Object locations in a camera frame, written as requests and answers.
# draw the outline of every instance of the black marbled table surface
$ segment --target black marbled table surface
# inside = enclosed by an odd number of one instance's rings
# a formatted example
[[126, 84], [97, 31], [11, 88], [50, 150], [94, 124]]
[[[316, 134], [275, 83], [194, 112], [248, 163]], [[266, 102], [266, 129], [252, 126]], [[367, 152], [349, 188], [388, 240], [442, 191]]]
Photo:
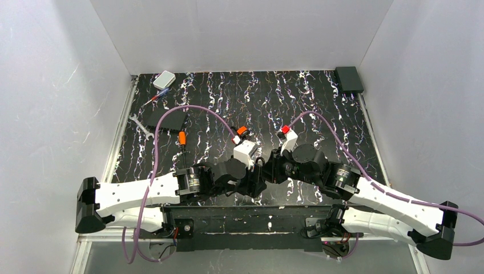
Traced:
[[[169, 109], [185, 104], [204, 106], [222, 116], [229, 125], [249, 128], [253, 134], [252, 140], [261, 147], [256, 155], [267, 160], [271, 149], [280, 144], [276, 131], [303, 111], [314, 110], [327, 118], [368, 174], [379, 182], [384, 181], [360, 101], [357, 96], [339, 93], [333, 71], [178, 73], [167, 95], [141, 108], [156, 94], [157, 89], [152, 83], [158, 75], [139, 76], [130, 114], [136, 114], [143, 124], [159, 107]], [[185, 128], [187, 165], [201, 160], [214, 163], [227, 160], [232, 155], [233, 144], [222, 123], [198, 110], [189, 110], [188, 115]], [[323, 149], [329, 160], [349, 163], [350, 159], [338, 147], [322, 121], [307, 115], [293, 129], [299, 134], [297, 144], [311, 143]], [[182, 168], [176, 133], [161, 131], [159, 149], [157, 176]], [[146, 179], [150, 176], [153, 163], [154, 141], [146, 141], [144, 133], [133, 121], [128, 120], [112, 182]], [[267, 189], [255, 199], [239, 194], [228, 198], [221, 195], [198, 204], [282, 206], [323, 205], [332, 204], [332, 201], [310, 184], [289, 180], [281, 185], [268, 184]]]

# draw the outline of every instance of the black box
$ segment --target black box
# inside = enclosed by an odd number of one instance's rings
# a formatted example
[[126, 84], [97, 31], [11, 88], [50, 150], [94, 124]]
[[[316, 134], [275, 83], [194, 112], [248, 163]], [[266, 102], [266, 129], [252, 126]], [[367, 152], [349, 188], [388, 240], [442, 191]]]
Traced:
[[355, 94], [363, 92], [363, 84], [356, 67], [337, 67], [334, 70], [336, 81], [340, 91], [344, 94]]
[[[160, 118], [165, 114], [168, 110], [165, 110], [164, 108], [157, 108], [151, 114], [151, 116], [148, 118], [147, 122], [147, 127], [149, 128], [156, 128], [156, 124], [158, 124], [158, 121]], [[171, 132], [180, 132], [183, 129], [183, 124], [185, 123], [185, 120], [187, 118], [187, 113], [184, 112], [183, 110], [176, 110], [172, 113], [170, 113], [163, 121], [162, 124], [160, 125], [161, 130], [170, 130]]]

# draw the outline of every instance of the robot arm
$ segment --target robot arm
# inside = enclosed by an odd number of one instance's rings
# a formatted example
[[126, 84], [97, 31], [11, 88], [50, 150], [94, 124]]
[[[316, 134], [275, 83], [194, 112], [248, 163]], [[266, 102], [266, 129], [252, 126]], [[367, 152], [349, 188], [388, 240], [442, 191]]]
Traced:
[[[286, 143], [293, 140], [292, 130], [283, 127], [278, 136]], [[378, 212], [364, 212], [345, 205], [334, 205], [328, 217], [317, 227], [337, 228], [343, 232], [371, 233], [390, 237], [416, 246], [423, 253], [449, 260], [454, 243], [457, 213], [414, 204], [419, 201], [375, 180], [367, 180], [350, 166], [329, 162], [322, 151], [310, 144], [294, 148], [281, 146], [271, 152], [263, 177], [272, 183], [288, 178], [318, 186], [328, 197], [367, 206]], [[443, 205], [457, 208], [451, 202]]]
[[[198, 202], [235, 192], [255, 198], [266, 189], [265, 182], [280, 184], [291, 178], [318, 186], [331, 198], [379, 211], [333, 205], [328, 216], [314, 224], [314, 229], [306, 228], [307, 233], [323, 235], [330, 229], [371, 233], [415, 245], [438, 259], [450, 259], [457, 221], [455, 212], [413, 204], [413, 197], [374, 180], [368, 181], [350, 166], [329, 162], [322, 151], [310, 144], [295, 147], [297, 135], [287, 127], [277, 135], [283, 144], [272, 150], [267, 162], [254, 159], [257, 146], [248, 140], [244, 131], [239, 134], [242, 138], [235, 140], [233, 158], [177, 170], [155, 178], [150, 187], [149, 179], [111, 184], [87, 178], [78, 192], [76, 232], [92, 233], [114, 225], [136, 227], [138, 206], [146, 191], [147, 206]], [[449, 202], [446, 205], [457, 207]], [[173, 229], [174, 222], [160, 207], [144, 210], [142, 229], [148, 232]]]

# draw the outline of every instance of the white wall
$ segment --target white wall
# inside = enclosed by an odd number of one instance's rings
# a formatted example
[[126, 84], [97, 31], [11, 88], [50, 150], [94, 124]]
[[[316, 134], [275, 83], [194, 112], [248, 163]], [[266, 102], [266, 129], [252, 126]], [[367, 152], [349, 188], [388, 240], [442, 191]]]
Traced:
[[0, 83], [0, 272], [68, 273], [130, 75], [89, 1], [3, 0]]
[[[484, 2], [395, 0], [359, 73], [393, 186], [484, 216]], [[459, 215], [456, 242], [484, 236]], [[484, 245], [432, 273], [483, 273]]]
[[91, 0], [131, 74], [358, 66], [392, 0]]

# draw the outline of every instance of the orange cylinder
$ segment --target orange cylinder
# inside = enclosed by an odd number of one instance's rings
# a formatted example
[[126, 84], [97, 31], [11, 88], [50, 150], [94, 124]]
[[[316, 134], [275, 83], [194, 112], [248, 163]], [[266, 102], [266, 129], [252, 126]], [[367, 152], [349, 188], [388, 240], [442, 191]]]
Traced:
[[180, 142], [181, 145], [187, 144], [187, 138], [184, 131], [178, 133], [178, 142]]

